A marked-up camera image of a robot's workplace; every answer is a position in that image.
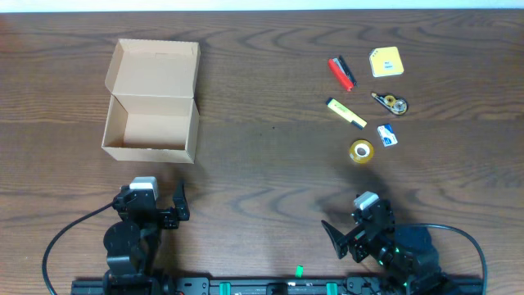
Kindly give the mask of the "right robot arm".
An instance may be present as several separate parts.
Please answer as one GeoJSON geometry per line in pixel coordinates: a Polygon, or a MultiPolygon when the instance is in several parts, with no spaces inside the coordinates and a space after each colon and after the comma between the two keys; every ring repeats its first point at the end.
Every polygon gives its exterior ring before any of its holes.
{"type": "Polygon", "coordinates": [[[360,263],[372,257],[386,271],[382,287],[397,294],[460,294],[460,288],[439,265],[439,254],[425,229],[403,229],[395,222],[388,200],[356,199],[349,233],[322,222],[338,258],[351,255],[360,263]]]}

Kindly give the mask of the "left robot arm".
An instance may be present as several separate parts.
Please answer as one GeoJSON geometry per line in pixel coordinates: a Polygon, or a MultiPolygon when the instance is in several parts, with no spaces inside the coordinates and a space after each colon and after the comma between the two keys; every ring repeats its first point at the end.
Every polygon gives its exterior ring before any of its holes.
{"type": "Polygon", "coordinates": [[[155,177],[137,177],[120,188],[112,208],[121,221],[105,233],[109,270],[102,279],[104,294],[176,294],[174,280],[162,270],[153,268],[154,260],[165,229],[177,229],[179,223],[190,219],[184,182],[174,191],[173,205],[159,209],[155,177]]]}

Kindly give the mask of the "yellow highlighter marker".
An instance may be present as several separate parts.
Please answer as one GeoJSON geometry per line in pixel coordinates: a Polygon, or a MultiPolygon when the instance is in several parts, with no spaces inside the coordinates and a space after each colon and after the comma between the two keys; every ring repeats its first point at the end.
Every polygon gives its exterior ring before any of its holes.
{"type": "Polygon", "coordinates": [[[329,109],[337,113],[340,117],[344,118],[352,125],[355,125],[359,129],[363,129],[367,122],[361,117],[357,116],[352,110],[338,102],[335,98],[329,98],[326,101],[326,105],[329,109]]]}

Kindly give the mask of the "clear adhesive tape roll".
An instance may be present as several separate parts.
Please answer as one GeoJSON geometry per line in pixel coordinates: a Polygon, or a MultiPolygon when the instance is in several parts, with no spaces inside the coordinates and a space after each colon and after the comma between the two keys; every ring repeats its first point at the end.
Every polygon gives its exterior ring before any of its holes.
{"type": "Polygon", "coordinates": [[[358,164],[365,164],[374,156],[373,145],[364,139],[353,142],[350,146],[349,152],[351,160],[358,164]]]}

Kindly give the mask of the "small green clip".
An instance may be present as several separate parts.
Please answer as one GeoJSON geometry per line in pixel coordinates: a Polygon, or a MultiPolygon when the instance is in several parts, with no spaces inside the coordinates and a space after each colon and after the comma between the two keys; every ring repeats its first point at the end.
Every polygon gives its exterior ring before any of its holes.
{"type": "Polygon", "coordinates": [[[304,271],[304,268],[302,265],[297,265],[296,266],[296,273],[295,273],[295,277],[300,279],[303,275],[303,271],[304,271]]]}

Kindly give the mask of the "yellow sticky note pad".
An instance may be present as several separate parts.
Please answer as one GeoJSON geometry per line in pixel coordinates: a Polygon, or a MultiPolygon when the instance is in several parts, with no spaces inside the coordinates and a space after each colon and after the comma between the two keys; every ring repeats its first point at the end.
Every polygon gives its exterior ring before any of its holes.
{"type": "Polygon", "coordinates": [[[397,47],[373,49],[369,54],[369,63],[375,78],[404,73],[404,66],[397,47]]]}

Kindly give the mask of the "brown cardboard box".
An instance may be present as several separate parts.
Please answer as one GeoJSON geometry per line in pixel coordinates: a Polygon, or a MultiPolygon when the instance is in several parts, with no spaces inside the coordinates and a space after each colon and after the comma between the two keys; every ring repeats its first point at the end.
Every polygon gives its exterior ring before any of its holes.
{"type": "Polygon", "coordinates": [[[117,161],[194,163],[199,60],[198,43],[119,39],[102,149],[117,161]]]}

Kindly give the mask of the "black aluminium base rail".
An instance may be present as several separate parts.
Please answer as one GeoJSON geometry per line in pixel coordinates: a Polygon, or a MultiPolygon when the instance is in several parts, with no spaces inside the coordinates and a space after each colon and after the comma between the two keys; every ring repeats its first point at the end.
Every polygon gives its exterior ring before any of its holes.
{"type": "Polygon", "coordinates": [[[104,279],[75,280],[72,294],[179,294],[179,295],[271,295],[271,294],[404,294],[387,288],[376,277],[346,279],[208,279],[178,278],[165,284],[146,282],[116,285],[104,279]]]}

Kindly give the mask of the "small blue staples box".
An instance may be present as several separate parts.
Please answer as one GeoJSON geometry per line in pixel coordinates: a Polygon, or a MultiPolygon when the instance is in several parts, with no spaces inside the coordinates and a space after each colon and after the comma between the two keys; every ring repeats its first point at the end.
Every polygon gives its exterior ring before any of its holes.
{"type": "Polygon", "coordinates": [[[377,132],[385,148],[394,146],[398,143],[398,139],[390,124],[379,125],[377,127],[377,132]]]}

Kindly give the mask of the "correction tape dispenser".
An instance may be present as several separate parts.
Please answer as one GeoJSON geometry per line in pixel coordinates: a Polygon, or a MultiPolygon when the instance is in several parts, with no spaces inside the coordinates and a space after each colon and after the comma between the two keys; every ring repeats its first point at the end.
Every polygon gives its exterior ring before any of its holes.
{"type": "Polygon", "coordinates": [[[393,94],[371,93],[371,96],[396,116],[404,115],[409,109],[409,104],[404,98],[397,97],[393,94]]]}

